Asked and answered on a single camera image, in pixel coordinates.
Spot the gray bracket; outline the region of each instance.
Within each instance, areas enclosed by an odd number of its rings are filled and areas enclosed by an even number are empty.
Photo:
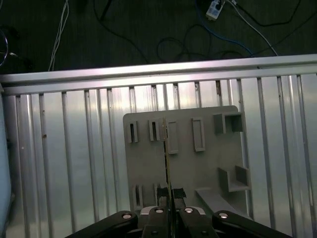
[[[220,194],[213,191],[210,187],[198,188],[195,191],[213,213],[225,210],[250,219],[246,214],[233,208]]]
[[[241,166],[235,166],[235,179],[230,176],[230,172],[218,168],[220,187],[224,192],[237,192],[250,190],[250,171]]]
[[[216,134],[243,132],[242,113],[221,113],[213,115],[214,131]]]

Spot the gray 3d-printed plate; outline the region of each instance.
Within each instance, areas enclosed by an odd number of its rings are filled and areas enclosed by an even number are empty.
[[[131,209],[155,205],[155,187],[166,186],[163,118],[172,187],[184,188],[186,205],[206,208],[195,189],[208,187],[245,212],[246,197],[240,191],[250,189],[250,179],[242,162],[244,115],[235,106],[126,114],[123,125]]]

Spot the dark carpet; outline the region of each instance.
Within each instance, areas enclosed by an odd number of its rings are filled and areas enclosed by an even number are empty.
[[[20,39],[9,37],[10,51],[29,58],[32,72],[47,71],[60,21],[63,0],[3,0],[0,23],[16,28]],[[267,48],[265,41],[246,25],[232,6],[226,4],[216,22],[204,15],[211,0],[199,0],[199,9],[210,29],[219,35],[243,43],[253,53]],[[262,23],[287,20],[298,0],[239,0],[238,3]],[[106,0],[96,0],[101,15]],[[56,54],[55,70],[84,69],[146,64],[140,53],[127,41],[107,32],[96,20],[93,0],[69,0],[70,15]],[[250,20],[274,44],[317,10],[316,0],[302,0],[293,20],[286,25],[260,27]],[[162,38],[173,37],[183,42],[186,30],[200,24],[194,0],[113,0],[104,24],[118,34],[131,39],[144,53],[149,63],[160,63],[157,44]],[[248,57],[245,49],[220,40],[209,39],[207,31],[193,28],[186,38],[186,48],[195,54],[183,54],[182,46],[163,42],[158,53],[164,62],[232,59]],[[276,45],[281,56],[317,53],[317,16]],[[218,52],[236,51],[222,54]],[[256,55],[274,56],[271,50]],[[21,60],[9,57],[0,73],[20,73],[27,69]]]

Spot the metal rail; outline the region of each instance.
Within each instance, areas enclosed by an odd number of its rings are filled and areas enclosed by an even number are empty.
[[[313,237],[317,55],[0,76],[16,195],[7,237],[63,237],[129,209],[126,113],[235,105],[249,214]]]

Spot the white plug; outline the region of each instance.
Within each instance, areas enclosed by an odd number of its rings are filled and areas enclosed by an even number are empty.
[[[206,12],[206,17],[208,20],[216,21],[221,13],[221,10],[225,4],[226,0],[213,0]]]

